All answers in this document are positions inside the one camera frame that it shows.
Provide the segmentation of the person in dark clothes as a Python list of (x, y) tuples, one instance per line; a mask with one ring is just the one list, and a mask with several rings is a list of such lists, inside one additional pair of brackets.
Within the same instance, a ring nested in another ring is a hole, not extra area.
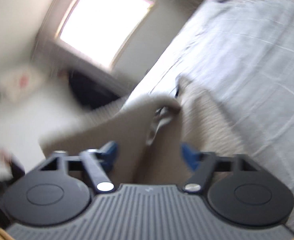
[(4, 211), (3, 195), (12, 184), (25, 176), (25, 170), (18, 159), (4, 148), (0, 148), (0, 162), (11, 172), (9, 177), (0, 177), (0, 228), (6, 228), (11, 221)]

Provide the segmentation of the dark hanging coat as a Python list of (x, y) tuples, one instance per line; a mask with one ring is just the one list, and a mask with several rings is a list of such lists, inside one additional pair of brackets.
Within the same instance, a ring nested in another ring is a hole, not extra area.
[(69, 70), (67, 73), (70, 91), (83, 108), (94, 110), (120, 98), (81, 72)]

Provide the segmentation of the cream fleece jacket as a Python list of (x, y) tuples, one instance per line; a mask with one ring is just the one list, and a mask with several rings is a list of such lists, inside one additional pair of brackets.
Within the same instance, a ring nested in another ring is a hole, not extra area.
[(39, 140), (43, 154), (55, 150), (78, 155), (109, 141), (119, 152), (110, 173), (116, 184), (178, 184), (190, 176), (181, 143), (231, 157), (244, 153), (234, 132), (208, 90), (186, 76), (177, 80), (178, 96), (146, 94), (119, 99), (82, 115)]

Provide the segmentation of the wall poster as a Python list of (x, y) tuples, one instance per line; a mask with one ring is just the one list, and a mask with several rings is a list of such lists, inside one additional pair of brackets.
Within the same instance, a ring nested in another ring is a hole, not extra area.
[(0, 102), (15, 103), (29, 96), (48, 79), (35, 67), (21, 67), (0, 75)]

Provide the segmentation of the bright window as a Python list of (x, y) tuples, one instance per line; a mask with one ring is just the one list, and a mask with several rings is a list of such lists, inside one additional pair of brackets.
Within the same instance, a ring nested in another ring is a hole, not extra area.
[(72, 0), (55, 38), (110, 72), (155, 0)]

